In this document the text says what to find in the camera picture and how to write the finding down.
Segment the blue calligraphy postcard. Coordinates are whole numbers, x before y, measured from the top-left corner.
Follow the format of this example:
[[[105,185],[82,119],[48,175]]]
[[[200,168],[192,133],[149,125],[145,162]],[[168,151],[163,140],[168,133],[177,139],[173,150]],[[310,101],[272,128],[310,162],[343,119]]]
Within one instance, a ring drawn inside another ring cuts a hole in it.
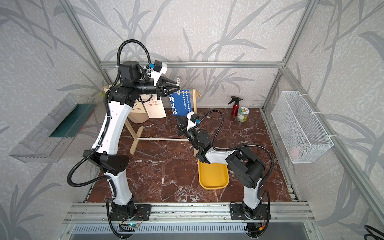
[[[189,90],[181,90],[180,94],[173,93],[169,96],[169,100],[174,116],[186,117],[192,111],[192,100]]]

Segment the cream red-text postcard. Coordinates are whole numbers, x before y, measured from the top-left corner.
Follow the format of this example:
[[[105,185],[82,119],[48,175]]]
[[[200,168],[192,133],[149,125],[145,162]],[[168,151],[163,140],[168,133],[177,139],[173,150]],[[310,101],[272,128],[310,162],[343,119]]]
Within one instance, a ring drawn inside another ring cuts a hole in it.
[[[167,117],[163,102],[157,99],[157,95],[152,95],[150,100],[146,100],[144,107],[150,119]]]

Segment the wooden string rack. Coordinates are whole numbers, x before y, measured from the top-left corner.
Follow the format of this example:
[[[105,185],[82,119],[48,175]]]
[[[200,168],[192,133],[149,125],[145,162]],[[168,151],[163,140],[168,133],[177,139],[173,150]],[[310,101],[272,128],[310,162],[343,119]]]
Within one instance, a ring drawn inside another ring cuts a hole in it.
[[[197,113],[197,98],[200,96],[200,93],[198,93],[196,90],[193,90],[190,91],[190,94],[192,100],[192,112]],[[134,138],[134,143],[131,146],[130,153],[135,153],[139,140],[144,140],[144,138],[141,137],[144,128],[140,127],[139,130],[135,132],[133,127],[131,126],[131,123],[129,122],[129,115],[131,114],[133,106],[130,107],[127,104],[121,105],[119,101],[112,101],[108,103],[110,112],[106,114],[105,120],[103,122],[103,127],[105,127],[107,124],[107,120],[110,121],[107,132],[103,138],[103,141],[99,143],[99,140],[101,140],[101,136],[103,133],[103,130],[101,130],[97,141],[93,145],[93,148],[99,147],[97,150],[98,153],[116,155],[118,152],[119,140],[124,128],[127,128]]]

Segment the white clothespin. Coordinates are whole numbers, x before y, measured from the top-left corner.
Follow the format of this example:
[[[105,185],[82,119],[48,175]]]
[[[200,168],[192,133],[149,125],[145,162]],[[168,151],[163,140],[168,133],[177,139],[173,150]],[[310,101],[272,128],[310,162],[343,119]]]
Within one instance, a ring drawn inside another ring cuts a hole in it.
[[[177,91],[177,93],[178,93],[178,95],[180,95],[180,91],[181,91],[181,80],[180,80],[180,78],[176,78],[176,81],[177,81],[177,86],[178,86],[178,91]]]

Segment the yellow calligraphy postcard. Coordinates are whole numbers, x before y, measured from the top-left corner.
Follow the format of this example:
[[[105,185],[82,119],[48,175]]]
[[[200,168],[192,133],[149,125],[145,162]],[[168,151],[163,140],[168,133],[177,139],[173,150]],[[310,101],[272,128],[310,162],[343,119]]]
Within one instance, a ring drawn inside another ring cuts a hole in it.
[[[131,110],[131,114],[146,114],[146,113],[147,111],[145,109],[144,104],[136,100]]]

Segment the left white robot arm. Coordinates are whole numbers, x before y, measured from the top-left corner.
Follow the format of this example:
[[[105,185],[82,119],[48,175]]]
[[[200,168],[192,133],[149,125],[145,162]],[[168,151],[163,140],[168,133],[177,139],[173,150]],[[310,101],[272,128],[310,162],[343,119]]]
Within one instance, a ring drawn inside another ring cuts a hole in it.
[[[108,90],[102,130],[92,148],[84,152],[84,157],[100,167],[104,179],[108,181],[113,194],[109,201],[113,213],[131,218],[136,215],[137,208],[126,176],[129,159],[117,154],[123,127],[136,100],[142,95],[161,99],[180,90],[180,86],[164,76],[168,66],[159,61],[145,69],[138,62],[127,61],[121,63],[118,70],[120,83]]]

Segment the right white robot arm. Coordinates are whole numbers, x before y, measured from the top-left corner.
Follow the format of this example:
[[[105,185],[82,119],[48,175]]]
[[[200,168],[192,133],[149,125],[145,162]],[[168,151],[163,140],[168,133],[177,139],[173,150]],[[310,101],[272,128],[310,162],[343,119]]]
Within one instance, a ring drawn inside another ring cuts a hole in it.
[[[230,209],[236,213],[232,220],[260,220],[271,219],[270,195],[265,191],[261,195],[264,182],[271,175],[274,168],[274,157],[265,147],[248,144],[229,149],[214,147],[214,141],[210,139],[206,130],[199,129],[201,121],[199,116],[192,113],[190,117],[176,116],[178,135],[184,135],[198,151],[197,159],[205,164],[228,165],[239,182],[244,186],[244,199],[242,204],[235,204]],[[251,147],[259,148],[267,152],[271,165],[267,173],[266,164],[251,150]]]

